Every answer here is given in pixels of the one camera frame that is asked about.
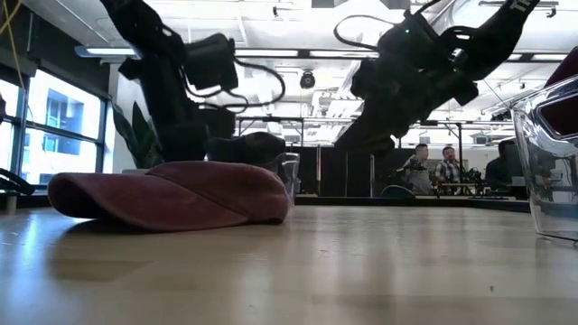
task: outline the red object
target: red object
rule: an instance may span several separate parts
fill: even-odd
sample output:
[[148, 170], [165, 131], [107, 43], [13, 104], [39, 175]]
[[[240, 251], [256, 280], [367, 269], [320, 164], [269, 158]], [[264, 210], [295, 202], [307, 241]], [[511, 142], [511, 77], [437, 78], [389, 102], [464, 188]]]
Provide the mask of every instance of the red object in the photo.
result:
[[560, 63], [558, 68], [554, 71], [552, 76], [548, 79], [545, 87], [551, 86], [558, 81], [568, 79], [578, 74], [578, 48], [574, 48]]
[[293, 204], [272, 172], [223, 162], [168, 162], [144, 175], [64, 172], [52, 177], [48, 197], [70, 217], [152, 231], [280, 224]]
[[[568, 79], [578, 74], [578, 49], [574, 48], [560, 63], [545, 86]], [[575, 135], [578, 133], [578, 97], [569, 97], [540, 109], [540, 114], [558, 135]]]

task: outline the window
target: window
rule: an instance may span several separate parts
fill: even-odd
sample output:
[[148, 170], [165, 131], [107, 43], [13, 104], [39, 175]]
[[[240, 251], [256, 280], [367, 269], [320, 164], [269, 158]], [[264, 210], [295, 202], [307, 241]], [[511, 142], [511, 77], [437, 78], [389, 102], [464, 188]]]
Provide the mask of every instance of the window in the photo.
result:
[[3, 122], [0, 125], [0, 168], [10, 170], [12, 149], [14, 143], [14, 128], [11, 124]]
[[24, 145], [20, 174], [32, 184], [47, 184], [57, 172], [96, 171], [97, 145], [89, 141], [27, 128]]
[[0, 94], [2, 94], [2, 98], [6, 101], [6, 114], [9, 116], [16, 116], [19, 91], [18, 86], [0, 80]]
[[[43, 71], [30, 80], [27, 119], [37, 124], [96, 139], [100, 129], [101, 100]], [[49, 139], [49, 145], [58, 139]]]
[[33, 185], [59, 172], [101, 172], [104, 102], [41, 70], [24, 82], [27, 100], [19, 85], [0, 80], [9, 116], [0, 125], [0, 167]]

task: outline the wooden table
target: wooden table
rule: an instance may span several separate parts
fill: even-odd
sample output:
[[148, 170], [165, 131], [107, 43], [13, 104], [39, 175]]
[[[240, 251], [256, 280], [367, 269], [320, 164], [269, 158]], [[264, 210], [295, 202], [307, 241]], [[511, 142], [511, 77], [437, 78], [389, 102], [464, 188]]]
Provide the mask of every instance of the wooden table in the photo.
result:
[[127, 236], [0, 218], [0, 324], [572, 324], [578, 254], [528, 214], [296, 207], [282, 226]]

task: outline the person sitting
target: person sitting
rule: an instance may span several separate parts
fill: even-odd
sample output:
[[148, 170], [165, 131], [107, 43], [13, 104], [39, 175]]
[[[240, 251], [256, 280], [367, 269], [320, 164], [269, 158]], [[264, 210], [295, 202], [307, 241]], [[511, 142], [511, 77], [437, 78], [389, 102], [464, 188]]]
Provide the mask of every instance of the person sitting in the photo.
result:
[[460, 162], [455, 159], [455, 150], [446, 146], [442, 150], [443, 161], [435, 166], [435, 178], [440, 183], [457, 183], [460, 181]]
[[508, 170], [506, 146], [516, 144], [512, 140], [504, 140], [498, 144], [499, 157], [488, 162], [486, 166], [486, 183], [492, 190], [508, 190], [512, 177]]
[[425, 161], [429, 155], [427, 144], [418, 144], [415, 154], [404, 164], [407, 188], [415, 195], [432, 195], [433, 188], [430, 182], [430, 173]]

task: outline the cable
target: cable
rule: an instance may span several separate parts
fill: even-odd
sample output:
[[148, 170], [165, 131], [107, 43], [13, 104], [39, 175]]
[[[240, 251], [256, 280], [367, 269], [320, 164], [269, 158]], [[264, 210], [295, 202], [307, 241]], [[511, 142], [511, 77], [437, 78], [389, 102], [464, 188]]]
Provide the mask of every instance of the cable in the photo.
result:
[[[30, 114], [30, 118], [32, 119], [31, 121], [26, 121], [26, 122], [32, 122], [32, 126], [35, 127], [36, 123], [34, 122], [34, 114], [33, 114], [33, 111], [30, 109], [30, 106], [28, 105], [28, 91], [26, 90], [26, 86], [24, 85], [24, 79], [22, 77], [22, 70], [20, 69], [20, 61], [18, 60], [18, 53], [16, 53], [16, 44], [14, 42], [14, 34], [12, 33], [12, 25], [10, 24], [10, 22], [16, 16], [16, 13], [20, 9], [21, 4], [22, 4], [21, 1], [18, 0], [18, 3], [14, 7], [14, 11], [10, 15], [8, 15], [8, 6], [6, 4], [6, 1], [4, 1], [3, 5], [4, 5], [5, 16], [6, 16], [6, 22], [0, 28], [0, 35], [7, 27], [8, 28], [8, 36], [10, 39], [10, 45], [12, 47], [12, 54], [14, 56], [14, 63], [16, 65], [16, 72], [18, 73], [18, 79], [20, 81], [20, 87], [22, 88], [22, 91], [24, 93], [24, 98], [26, 98], [26, 100], [25, 100], [26, 110], [28, 111], [28, 113]], [[54, 168], [54, 165], [52, 164], [52, 159], [48, 155], [48, 153], [46, 153], [46, 150], [44, 150], [44, 147], [42, 147], [42, 151], [44, 152], [44, 155], [46, 156], [46, 159], [48, 160], [48, 163], [51, 167], [51, 171], [56, 172], [56, 169]]]
[[215, 104], [211, 104], [211, 103], [200, 103], [200, 105], [205, 106], [205, 107], [216, 108], [216, 109], [223, 109], [223, 108], [229, 109], [232, 107], [240, 107], [241, 108], [240, 112], [234, 112], [234, 113], [239, 114], [239, 113], [245, 112], [247, 110], [247, 108], [249, 108], [249, 107], [263, 107], [263, 106], [267, 106], [267, 105], [272, 105], [272, 104], [278, 102], [279, 100], [281, 100], [285, 96], [285, 91], [286, 91], [285, 82], [283, 81], [283, 78], [281, 78], [281, 76], [277, 72], [275, 72], [272, 69], [269, 69], [268, 67], [262, 66], [262, 65], [248, 63], [248, 62], [242, 62], [242, 61], [238, 60], [237, 58], [234, 58], [233, 60], [235, 61], [236, 64], [238, 64], [241, 67], [251, 68], [251, 69], [255, 69], [255, 70], [262, 70], [264, 72], [271, 74], [273, 77], [275, 77], [275, 79], [277, 79], [277, 81], [279, 81], [279, 84], [281, 84], [281, 92], [279, 93], [279, 95], [277, 95], [272, 100], [266, 101], [264, 103], [249, 104], [246, 97], [239, 95], [239, 94], [232, 93], [229, 90], [226, 90], [225, 92], [228, 93], [229, 95], [231, 95], [232, 97], [244, 99], [245, 103], [244, 104], [225, 104], [225, 105], [215, 105]]
[[416, 13], [416, 14], [421, 14], [421, 13], [424, 12], [427, 8], [431, 7], [432, 5], [435, 5], [435, 4], [439, 3], [440, 1], [442, 1], [442, 0], [432, 0], [432, 1], [428, 2], [428, 3], [425, 4], [425, 5], [422, 5], [422, 7], [419, 8], [415, 13]]
[[6, 21], [2, 24], [2, 27], [0, 27], [0, 35], [2, 35], [2, 33], [4, 32], [4, 30], [6, 29], [6, 27], [8, 27], [10, 25], [10, 22], [14, 19], [14, 17], [16, 16], [16, 13], [18, 13], [18, 10], [20, 9], [20, 5], [22, 5], [22, 3], [20, 1], [18, 1], [18, 3], [16, 4], [16, 6], [14, 7], [14, 11], [8, 15], [8, 12], [6, 11], [6, 1], [4, 1], [4, 10], [5, 10], [5, 15], [6, 15]]
[[350, 40], [346, 40], [345, 38], [343, 38], [343, 36], [340, 35], [339, 33], [339, 28], [340, 25], [342, 23], [344, 23], [345, 21], [349, 20], [349, 19], [354, 19], [354, 18], [366, 18], [366, 19], [372, 19], [381, 23], [389, 23], [391, 25], [395, 25], [394, 23], [388, 22], [386, 20], [383, 20], [381, 18], [377, 18], [376, 16], [372, 16], [370, 14], [353, 14], [353, 15], [349, 15], [343, 19], [341, 19], [341, 21], [339, 21], [335, 27], [333, 28], [333, 36], [335, 36], [335, 38], [339, 41], [342, 42], [343, 44], [349, 45], [349, 46], [353, 46], [353, 47], [360, 47], [363, 49], [368, 49], [371, 51], [377, 51], [378, 47], [374, 46], [374, 45], [369, 45], [369, 44], [365, 44], [362, 42], [354, 42], [354, 41], [350, 41]]
[[500, 96], [498, 95], [498, 93], [496, 92], [496, 90], [494, 90], [494, 88], [492, 88], [492, 87], [489, 85], [488, 81], [486, 81], [485, 79], [484, 79], [483, 81], [484, 81], [484, 83], [486, 84], [486, 86], [488, 86], [489, 90], [490, 90], [492, 93], [494, 93], [494, 95], [499, 99], [500, 103], [501, 103], [502, 105], [505, 105], [505, 106], [507, 107], [508, 105], [506, 104], [506, 102], [504, 102], [504, 99], [502, 99], [502, 97], [500, 97]]

